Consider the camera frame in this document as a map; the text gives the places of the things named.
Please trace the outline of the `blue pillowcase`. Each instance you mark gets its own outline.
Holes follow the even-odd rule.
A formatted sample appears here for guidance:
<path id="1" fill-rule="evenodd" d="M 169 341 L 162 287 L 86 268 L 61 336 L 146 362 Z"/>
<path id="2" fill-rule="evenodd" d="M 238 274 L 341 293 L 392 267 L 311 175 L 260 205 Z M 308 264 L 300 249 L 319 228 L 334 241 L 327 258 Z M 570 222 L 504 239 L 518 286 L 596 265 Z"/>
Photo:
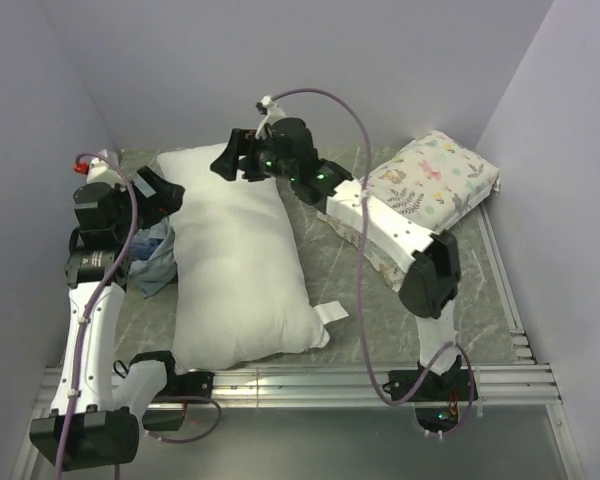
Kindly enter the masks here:
<path id="1" fill-rule="evenodd" d="M 168 218 L 134 235 L 129 278 L 144 298 L 154 296 L 176 277 L 174 241 L 175 232 Z"/>

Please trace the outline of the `white pillow insert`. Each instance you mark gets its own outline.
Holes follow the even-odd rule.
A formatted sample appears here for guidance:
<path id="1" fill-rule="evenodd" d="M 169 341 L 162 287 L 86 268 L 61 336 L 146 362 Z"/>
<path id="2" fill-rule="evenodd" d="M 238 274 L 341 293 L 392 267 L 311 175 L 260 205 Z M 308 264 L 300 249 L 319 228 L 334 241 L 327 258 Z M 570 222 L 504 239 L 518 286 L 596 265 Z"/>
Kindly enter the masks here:
<path id="1" fill-rule="evenodd" d="M 178 299 L 171 351 L 186 369 L 323 348 L 339 302 L 312 305 L 274 179 L 228 182 L 210 169 L 223 144 L 165 152 L 164 178 L 184 187 L 171 216 Z"/>

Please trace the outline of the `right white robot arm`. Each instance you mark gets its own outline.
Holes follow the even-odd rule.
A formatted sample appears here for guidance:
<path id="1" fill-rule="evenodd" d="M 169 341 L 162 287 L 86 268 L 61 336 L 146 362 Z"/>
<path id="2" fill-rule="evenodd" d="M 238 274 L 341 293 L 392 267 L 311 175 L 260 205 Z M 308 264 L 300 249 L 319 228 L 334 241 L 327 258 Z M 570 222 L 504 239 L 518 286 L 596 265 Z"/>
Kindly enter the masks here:
<path id="1" fill-rule="evenodd" d="M 210 169 L 227 181 L 271 177 L 289 182 L 296 197 L 357 231 L 404 272 L 398 290 L 416 317 L 420 376 L 424 394 L 440 400 L 452 392 L 461 368 L 453 326 L 454 299 L 461 277 L 457 241 L 403 217 L 366 190 L 339 164 L 319 156 L 305 122 L 295 117 L 265 118 L 258 128 L 232 131 Z"/>

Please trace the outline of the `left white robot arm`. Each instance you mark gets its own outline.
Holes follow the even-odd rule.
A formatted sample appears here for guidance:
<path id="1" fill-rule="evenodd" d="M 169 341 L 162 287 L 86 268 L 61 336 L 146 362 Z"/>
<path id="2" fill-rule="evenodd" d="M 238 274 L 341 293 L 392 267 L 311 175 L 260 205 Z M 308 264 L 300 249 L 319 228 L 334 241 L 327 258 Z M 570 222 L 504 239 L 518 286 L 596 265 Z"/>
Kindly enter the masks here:
<path id="1" fill-rule="evenodd" d="M 167 350 L 136 356 L 118 386 L 113 364 L 133 236 L 178 211 L 184 192 L 142 167 L 129 180 L 93 181 L 73 194 L 78 225 L 65 264 L 67 346 L 50 412 L 32 420 L 29 433 L 58 475 L 131 462 L 149 405 L 180 393 L 182 379 Z"/>

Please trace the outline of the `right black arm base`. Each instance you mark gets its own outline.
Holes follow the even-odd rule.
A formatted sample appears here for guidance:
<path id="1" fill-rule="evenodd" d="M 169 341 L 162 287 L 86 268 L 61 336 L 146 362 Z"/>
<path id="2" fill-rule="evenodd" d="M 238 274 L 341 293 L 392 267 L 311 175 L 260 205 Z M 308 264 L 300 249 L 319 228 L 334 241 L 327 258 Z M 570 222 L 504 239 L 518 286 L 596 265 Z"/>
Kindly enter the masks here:
<path id="1" fill-rule="evenodd" d="M 422 365 L 417 370 L 391 370 L 383 391 L 397 401 L 412 389 L 423 372 Z M 428 373 L 410 402 L 415 404 L 416 421 L 423 431 L 442 439 L 462 424 L 460 404 L 471 406 L 477 399 L 474 376 L 463 368 L 463 361 L 457 356 L 451 369 L 441 376 Z"/>

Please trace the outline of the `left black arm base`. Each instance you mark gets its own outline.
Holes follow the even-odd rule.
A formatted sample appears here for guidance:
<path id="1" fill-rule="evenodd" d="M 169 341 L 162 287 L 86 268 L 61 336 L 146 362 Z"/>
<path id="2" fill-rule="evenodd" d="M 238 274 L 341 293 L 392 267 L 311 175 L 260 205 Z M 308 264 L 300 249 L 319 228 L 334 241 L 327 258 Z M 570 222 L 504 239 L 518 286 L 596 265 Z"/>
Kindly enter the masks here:
<path id="1" fill-rule="evenodd" d="M 184 424 L 187 407 L 203 404 L 213 390 L 215 374 L 208 371 L 190 371 L 176 377 L 175 383 L 165 387 L 152 400 L 142 417 L 143 427 L 149 432 L 175 432 Z"/>

